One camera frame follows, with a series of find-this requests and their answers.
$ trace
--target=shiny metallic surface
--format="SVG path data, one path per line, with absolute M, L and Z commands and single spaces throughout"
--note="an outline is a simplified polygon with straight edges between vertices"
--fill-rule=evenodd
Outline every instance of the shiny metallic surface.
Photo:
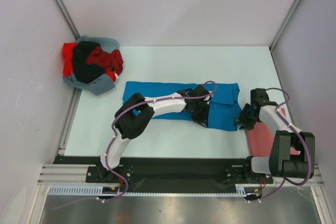
M 264 194 L 272 191 L 267 188 Z M 40 224 L 56 223 L 321 223 L 309 187 L 287 187 L 259 203 L 243 198 L 129 196 L 102 204 L 76 196 L 48 196 Z

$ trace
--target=black cloth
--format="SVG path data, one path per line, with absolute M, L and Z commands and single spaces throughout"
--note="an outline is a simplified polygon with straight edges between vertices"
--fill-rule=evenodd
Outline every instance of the black cloth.
M 93 80 L 106 73 L 105 69 L 97 64 L 87 64 L 86 59 L 91 52 L 99 47 L 99 43 L 91 41 L 81 41 L 74 48 L 72 57 L 73 71 L 78 81 L 83 83 L 91 83 Z

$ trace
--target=table surface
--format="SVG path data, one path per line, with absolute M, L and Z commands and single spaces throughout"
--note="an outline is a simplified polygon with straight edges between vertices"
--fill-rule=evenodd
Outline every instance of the table surface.
M 239 105 L 250 102 L 254 88 L 280 88 L 268 47 L 121 47 L 124 71 L 111 91 L 95 96 L 82 91 L 69 134 L 66 156 L 99 156 L 106 151 L 111 123 L 122 105 L 127 81 L 239 84 Z M 270 99 L 284 100 L 279 91 Z M 123 156 L 245 158 L 244 131 L 205 129 L 192 121 L 151 120 Z

